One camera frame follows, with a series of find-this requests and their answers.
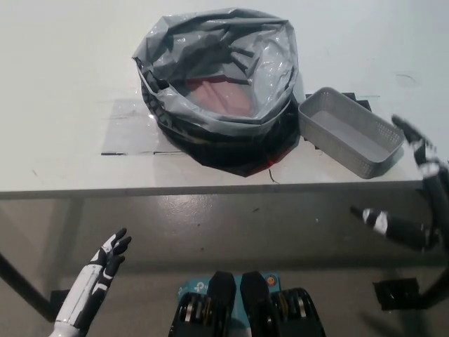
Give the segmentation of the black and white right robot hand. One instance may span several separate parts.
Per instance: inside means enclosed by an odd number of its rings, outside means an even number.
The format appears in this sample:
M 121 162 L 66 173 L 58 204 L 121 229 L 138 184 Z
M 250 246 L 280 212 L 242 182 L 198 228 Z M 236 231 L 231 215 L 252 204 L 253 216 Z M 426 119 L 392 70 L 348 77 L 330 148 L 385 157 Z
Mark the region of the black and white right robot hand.
M 439 242 L 448 250 L 448 164 L 438 158 L 435 146 L 412 124 L 398 115 L 391 120 L 402 130 L 413 151 L 424 195 L 432 212 L 432 223 L 425 225 L 369 208 L 353 206 L 350 211 L 374 232 L 412 250 L 426 251 Z

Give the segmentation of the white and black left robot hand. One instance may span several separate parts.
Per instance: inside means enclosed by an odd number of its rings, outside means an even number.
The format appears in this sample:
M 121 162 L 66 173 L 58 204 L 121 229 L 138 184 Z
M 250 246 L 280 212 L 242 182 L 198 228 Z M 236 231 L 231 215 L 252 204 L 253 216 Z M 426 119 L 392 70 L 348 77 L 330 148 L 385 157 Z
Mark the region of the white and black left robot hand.
M 54 336 L 86 336 L 106 298 L 132 237 L 123 228 L 113 234 L 80 271 L 55 319 Z

